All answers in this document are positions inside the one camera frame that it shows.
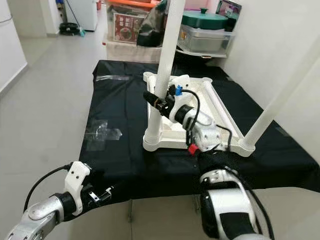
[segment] white wall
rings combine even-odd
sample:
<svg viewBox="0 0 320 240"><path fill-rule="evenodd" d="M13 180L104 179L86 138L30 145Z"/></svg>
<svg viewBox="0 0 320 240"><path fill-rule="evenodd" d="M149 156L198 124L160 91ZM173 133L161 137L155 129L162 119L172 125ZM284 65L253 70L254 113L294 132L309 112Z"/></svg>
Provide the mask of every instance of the white wall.
<svg viewBox="0 0 320 240"><path fill-rule="evenodd" d="M320 34L319 0L244 0L224 71L262 107ZM320 60L276 121L320 162Z"/></svg>
<svg viewBox="0 0 320 240"><path fill-rule="evenodd" d="M44 24L47 34L57 34L62 22L56 5L56 0L40 0Z"/></svg>
<svg viewBox="0 0 320 240"><path fill-rule="evenodd" d="M6 0L0 0L0 21L10 18ZM12 20L0 23L0 93L27 65L24 52Z"/></svg>
<svg viewBox="0 0 320 240"><path fill-rule="evenodd" d="M47 36L40 0L8 0L8 5L20 37Z"/></svg>

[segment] white pole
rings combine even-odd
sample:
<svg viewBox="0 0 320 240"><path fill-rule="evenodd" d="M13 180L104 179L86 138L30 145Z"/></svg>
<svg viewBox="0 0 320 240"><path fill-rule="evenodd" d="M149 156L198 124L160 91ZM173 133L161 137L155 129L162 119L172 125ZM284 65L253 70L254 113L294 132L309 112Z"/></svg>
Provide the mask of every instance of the white pole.
<svg viewBox="0 0 320 240"><path fill-rule="evenodd" d="M285 105L291 94L305 79L314 63L320 56L320 36L310 46L309 50L301 59L297 68L293 71L287 83L284 85L278 95L268 104L260 117L253 124L251 129L245 135L244 139L239 140L239 145L246 150L254 150L255 144L262 136L264 131L270 125L272 120L278 114L280 109Z"/></svg>
<svg viewBox="0 0 320 240"><path fill-rule="evenodd" d="M184 13L186 0L171 0L166 22L160 63L157 73L154 93L160 98L166 96L172 65L176 53L180 25ZM161 115L158 110L151 108L148 128L145 130L143 146L155 146L160 139Z"/></svg>

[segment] table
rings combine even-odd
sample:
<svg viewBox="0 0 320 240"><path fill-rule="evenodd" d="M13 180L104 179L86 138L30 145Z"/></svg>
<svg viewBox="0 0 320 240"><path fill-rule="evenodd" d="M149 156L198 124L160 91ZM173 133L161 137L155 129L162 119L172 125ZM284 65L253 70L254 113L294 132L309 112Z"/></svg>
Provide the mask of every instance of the table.
<svg viewBox="0 0 320 240"><path fill-rule="evenodd" d="M197 159L184 149L158 149L147 152L142 139L147 128L147 103L143 99L146 83L143 72L157 72L158 65L100 60L93 72L93 96L87 129L94 121L107 120L108 128L119 129L119 140L106 140L100 150L92 150L86 137L79 160L100 171L95 180L106 189L119 181L129 183L111 203L150 197L200 193ZM176 59L172 75L209 77L212 85L243 134L262 109L240 85L219 67L203 62ZM300 187L320 192L317 162L276 123L268 127L250 157L232 154L229 163L254 189Z"/></svg>

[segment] gray floor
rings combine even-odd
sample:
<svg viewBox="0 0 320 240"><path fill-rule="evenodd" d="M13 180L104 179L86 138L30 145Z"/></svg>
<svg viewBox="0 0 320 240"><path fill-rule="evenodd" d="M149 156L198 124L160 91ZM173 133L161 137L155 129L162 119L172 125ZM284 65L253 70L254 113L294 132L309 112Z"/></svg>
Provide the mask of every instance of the gray floor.
<svg viewBox="0 0 320 240"><path fill-rule="evenodd" d="M59 36L33 61L20 81L0 100L0 239L20 220L32 184L80 154L93 92L92 71L106 58L102 39L106 16L96 32ZM65 173L45 180L32 203L61 192ZM318 240L320 195L298 188L257 190L278 240ZM93 210L56 227L49 240L204 240L191 196L140 199Z"/></svg>

